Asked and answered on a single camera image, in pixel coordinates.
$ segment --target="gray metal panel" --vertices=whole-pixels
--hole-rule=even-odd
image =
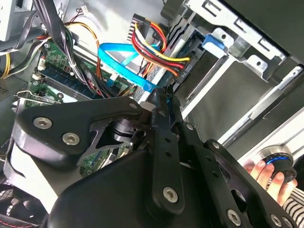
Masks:
[[[304,62],[302,0],[224,0],[291,55]]]
[[[188,120],[197,126],[203,141],[217,140],[271,88],[246,66],[234,63],[193,109]]]
[[[0,79],[0,145],[10,137],[14,124],[15,113],[11,110],[16,100],[14,94],[26,85],[26,82],[13,76],[6,80]]]

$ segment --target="computer fan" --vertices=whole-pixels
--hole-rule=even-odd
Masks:
[[[47,214],[41,202],[6,183],[0,184],[0,224],[29,228],[42,224]]]

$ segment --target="power connector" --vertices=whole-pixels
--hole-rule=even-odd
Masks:
[[[89,11],[89,9],[86,5],[81,6],[80,8],[82,9],[82,12],[83,12],[84,15],[87,15],[87,14],[90,13],[90,11]]]

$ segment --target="white cable tie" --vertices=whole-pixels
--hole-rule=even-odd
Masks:
[[[75,63],[75,64],[71,64],[71,63],[69,63],[69,65],[70,65],[70,67],[72,68],[72,69],[74,69],[76,66],[77,66],[77,64]]]

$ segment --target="blue drive latch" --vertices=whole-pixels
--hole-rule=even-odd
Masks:
[[[205,40],[201,46],[217,58],[222,58],[226,55],[225,45],[210,34],[205,35]]]

